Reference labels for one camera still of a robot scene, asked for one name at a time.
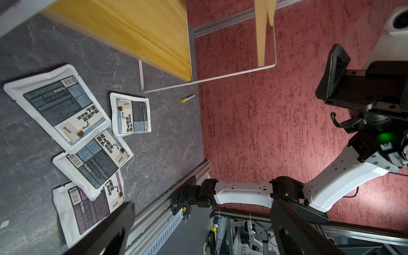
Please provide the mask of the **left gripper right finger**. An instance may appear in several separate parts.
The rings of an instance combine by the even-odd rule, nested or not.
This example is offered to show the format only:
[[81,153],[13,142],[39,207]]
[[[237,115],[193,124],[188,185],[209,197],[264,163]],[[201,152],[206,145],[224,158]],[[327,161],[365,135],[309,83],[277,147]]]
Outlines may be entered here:
[[274,200],[270,219],[280,254],[282,255],[342,255],[284,201]]

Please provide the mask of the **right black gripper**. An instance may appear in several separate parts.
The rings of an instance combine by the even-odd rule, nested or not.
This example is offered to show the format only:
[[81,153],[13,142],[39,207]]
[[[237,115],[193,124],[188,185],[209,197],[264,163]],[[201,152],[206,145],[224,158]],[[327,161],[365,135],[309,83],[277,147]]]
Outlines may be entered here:
[[348,70],[350,56],[335,44],[316,97],[327,104],[363,111],[408,110],[407,61],[375,61],[367,70]]

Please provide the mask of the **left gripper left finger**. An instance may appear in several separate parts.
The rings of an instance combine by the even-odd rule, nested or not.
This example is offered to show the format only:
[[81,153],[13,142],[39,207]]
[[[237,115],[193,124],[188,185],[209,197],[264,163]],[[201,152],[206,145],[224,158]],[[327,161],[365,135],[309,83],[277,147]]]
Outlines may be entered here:
[[125,202],[88,235],[70,248],[66,255],[123,255],[134,223],[134,203]]

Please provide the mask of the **purple coffee bag bottom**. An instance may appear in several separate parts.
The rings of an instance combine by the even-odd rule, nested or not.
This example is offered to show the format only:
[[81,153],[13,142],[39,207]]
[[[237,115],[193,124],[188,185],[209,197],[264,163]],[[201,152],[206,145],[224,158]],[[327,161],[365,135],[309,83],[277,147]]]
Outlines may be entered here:
[[77,244],[101,221],[125,202],[121,171],[103,185],[99,196],[90,200],[73,182],[55,188],[53,202],[69,248]]

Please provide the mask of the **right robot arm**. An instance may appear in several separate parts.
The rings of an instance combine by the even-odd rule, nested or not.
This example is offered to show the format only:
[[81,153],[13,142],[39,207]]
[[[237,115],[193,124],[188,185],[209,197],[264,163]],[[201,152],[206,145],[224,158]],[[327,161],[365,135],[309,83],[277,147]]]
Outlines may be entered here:
[[336,44],[331,49],[316,97],[346,108],[350,118],[337,128],[351,135],[347,145],[307,183],[287,176],[261,183],[228,183],[194,177],[170,197],[171,210],[196,205],[248,204],[272,208],[278,200],[306,221],[326,223],[327,212],[351,191],[377,177],[396,174],[408,164],[408,63],[375,60],[365,70],[350,70],[350,57]]

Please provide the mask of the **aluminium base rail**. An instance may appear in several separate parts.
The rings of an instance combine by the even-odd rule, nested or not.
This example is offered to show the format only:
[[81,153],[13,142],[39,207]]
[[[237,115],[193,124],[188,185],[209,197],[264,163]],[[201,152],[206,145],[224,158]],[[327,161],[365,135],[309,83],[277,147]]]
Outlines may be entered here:
[[138,213],[127,238],[125,254],[157,254],[179,224],[182,223],[183,207],[173,203],[172,197],[187,184],[200,185],[203,180],[209,178],[209,171],[210,162],[204,160]]

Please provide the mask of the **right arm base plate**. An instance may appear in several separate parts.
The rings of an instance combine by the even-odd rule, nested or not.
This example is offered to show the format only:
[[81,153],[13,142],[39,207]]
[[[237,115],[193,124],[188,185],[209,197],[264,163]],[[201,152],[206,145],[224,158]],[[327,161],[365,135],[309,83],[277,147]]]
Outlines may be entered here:
[[184,184],[170,196],[170,209],[175,216],[181,211],[182,220],[187,221],[190,218],[192,204],[196,201],[196,193],[199,187],[196,183]]

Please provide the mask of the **white frame wooden shelf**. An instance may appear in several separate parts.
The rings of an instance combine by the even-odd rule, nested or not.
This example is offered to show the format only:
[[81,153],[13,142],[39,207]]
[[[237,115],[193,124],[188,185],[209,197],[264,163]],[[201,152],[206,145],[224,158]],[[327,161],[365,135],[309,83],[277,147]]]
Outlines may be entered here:
[[185,1],[2,1],[1,35],[38,13],[194,83]]

